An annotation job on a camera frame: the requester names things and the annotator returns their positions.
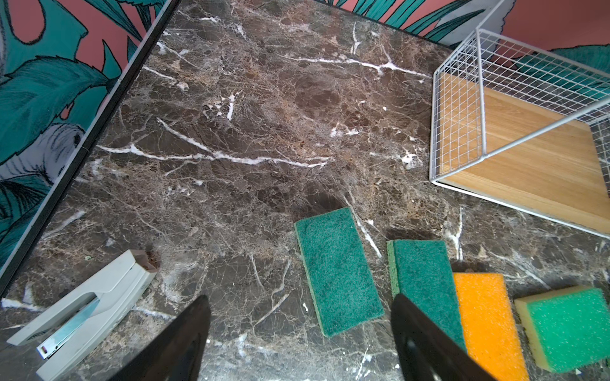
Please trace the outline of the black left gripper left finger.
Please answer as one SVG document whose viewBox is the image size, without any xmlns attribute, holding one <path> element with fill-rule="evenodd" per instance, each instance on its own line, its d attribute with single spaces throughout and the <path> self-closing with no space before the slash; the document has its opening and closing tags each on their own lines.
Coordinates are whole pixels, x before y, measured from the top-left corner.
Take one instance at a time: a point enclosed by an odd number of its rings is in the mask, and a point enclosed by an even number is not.
<svg viewBox="0 0 610 381">
<path fill-rule="evenodd" d="M 211 325 L 200 295 L 112 380 L 197 380 Z"/>
</svg>

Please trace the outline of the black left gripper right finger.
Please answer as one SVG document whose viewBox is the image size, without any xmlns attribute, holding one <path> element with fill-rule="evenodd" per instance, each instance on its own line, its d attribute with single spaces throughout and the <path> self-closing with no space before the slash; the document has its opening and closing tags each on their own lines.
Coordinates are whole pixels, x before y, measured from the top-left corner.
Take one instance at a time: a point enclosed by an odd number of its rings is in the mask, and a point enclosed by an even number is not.
<svg viewBox="0 0 610 381">
<path fill-rule="evenodd" d="M 402 294 L 392 301 L 391 327 L 405 380 L 494 380 Z"/>
</svg>

